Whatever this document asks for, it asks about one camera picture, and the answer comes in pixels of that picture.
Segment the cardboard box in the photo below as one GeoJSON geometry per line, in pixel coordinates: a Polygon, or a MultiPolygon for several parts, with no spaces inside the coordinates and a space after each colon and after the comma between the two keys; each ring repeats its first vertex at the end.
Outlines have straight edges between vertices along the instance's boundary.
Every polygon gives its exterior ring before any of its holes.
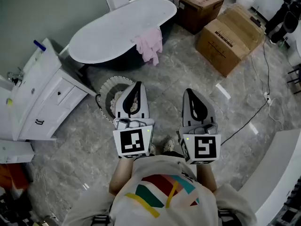
{"type": "Polygon", "coordinates": [[[227,25],[246,46],[253,51],[263,40],[265,27],[260,27],[251,20],[255,15],[239,4],[234,4],[217,17],[219,21],[227,25]]]}
{"type": "Polygon", "coordinates": [[[183,134],[180,145],[187,164],[209,164],[220,158],[221,135],[183,134]]]}
{"type": "Polygon", "coordinates": [[[244,42],[217,19],[203,28],[197,50],[225,77],[250,53],[244,42]]]}
{"type": "Polygon", "coordinates": [[[153,126],[114,130],[113,136],[119,156],[138,158],[150,155],[153,126]]]}
{"type": "Polygon", "coordinates": [[[223,4],[224,0],[174,0],[178,11],[176,22],[196,34],[214,20],[223,4]]]}

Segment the black chair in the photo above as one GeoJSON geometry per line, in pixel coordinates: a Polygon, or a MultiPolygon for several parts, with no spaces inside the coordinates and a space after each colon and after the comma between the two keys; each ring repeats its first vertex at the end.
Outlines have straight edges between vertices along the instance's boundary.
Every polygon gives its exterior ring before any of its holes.
{"type": "Polygon", "coordinates": [[[297,78],[297,79],[293,79],[293,80],[291,80],[291,81],[288,81],[287,83],[295,82],[295,84],[297,84],[297,83],[301,82],[301,64],[298,64],[298,68],[297,68],[297,69],[295,69],[295,70],[293,70],[293,71],[290,71],[290,72],[287,73],[287,74],[290,74],[290,73],[296,72],[296,71],[299,71],[298,78],[297,78]]]}

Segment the person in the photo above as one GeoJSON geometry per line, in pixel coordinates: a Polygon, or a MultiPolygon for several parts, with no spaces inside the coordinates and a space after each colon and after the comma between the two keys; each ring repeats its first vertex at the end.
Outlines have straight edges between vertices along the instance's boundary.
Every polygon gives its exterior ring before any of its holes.
{"type": "Polygon", "coordinates": [[[209,164],[197,165],[195,176],[170,139],[162,155],[121,158],[108,192],[96,183],[63,222],[91,225],[251,226],[256,217],[233,187],[217,188],[209,164]]]}
{"type": "MultiPolygon", "coordinates": [[[[292,12],[292,14],[299,20],[301,13],[301,0],[283,0],[281,8],[277,13],[267,22],[265,34],[268,35],[272,30],[274,30],[280,23],[285,19],[287,12],[292,12]]],[[[269,40],[271,44],[276,44],[281,40],[287,31],[282,25],[278,32],[274,33],[269,40]]]]}

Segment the marble floor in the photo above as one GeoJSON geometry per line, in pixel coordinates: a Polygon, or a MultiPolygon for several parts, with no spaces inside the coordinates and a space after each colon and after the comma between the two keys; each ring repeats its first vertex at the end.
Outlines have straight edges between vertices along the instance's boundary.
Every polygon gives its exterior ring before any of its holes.
{"type": "MultiPolygon", "coordinates": [[[[233,0],[225,0],[224,10],[233,0]]],[[[167,136],[176,138],[181,126],[182,95],[186,88],[202,93],[215,109],[222,141],[241,128],[265,103],[263,91],[268,90],[268,67],[262,44],[227,77],[222,77],[195,49],[198,35],[193,36],[174,25],[159,55],[160,63],[146,64],[134,71],[115,72],[101,67],[88,68],[87,75],[96,90],[113,75],[142,81],[147,90],[150,116],[156,122],[155,145],[167,136]],[[227,99],[216,87],[220,84],[231,96],[227,99]]],[[[285,51],[264,44],[269,63],[269,86],[272,106],[266,105],[253,119],[221,148],[221,157],[212,163],[217,183],[230,183],[235,189],[248,180],[265,155],[275,133],[301,126],[301,95],[293,95],[286,81],[292,70],[285,51]],[[281,123],[273,121],[272,115],[281,123]]],[[[40,216],[54,214],[59,222],[86,188],[100,180],[107,187],[118,162],[112,137],[113,124],[98,109],[95,99],[87,96],[63,122],[55,142],[32,141],[36,153],[27,165],[33,182],[29,196],[40,216]]]]}

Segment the white t-shirt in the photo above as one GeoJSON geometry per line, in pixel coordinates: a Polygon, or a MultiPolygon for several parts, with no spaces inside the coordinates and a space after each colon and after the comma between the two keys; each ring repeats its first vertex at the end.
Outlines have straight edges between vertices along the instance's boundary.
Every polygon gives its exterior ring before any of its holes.
{"type": "Polygon", "coordinates": [[[136,160],[131,179],[115,198],[97,185],[88,189],[63,225],[99,224],[96,215],[109,215],[115,226],[256,225],[247,201],[230,185],[213,194],[182,158],[164,155],[136,160]]]}

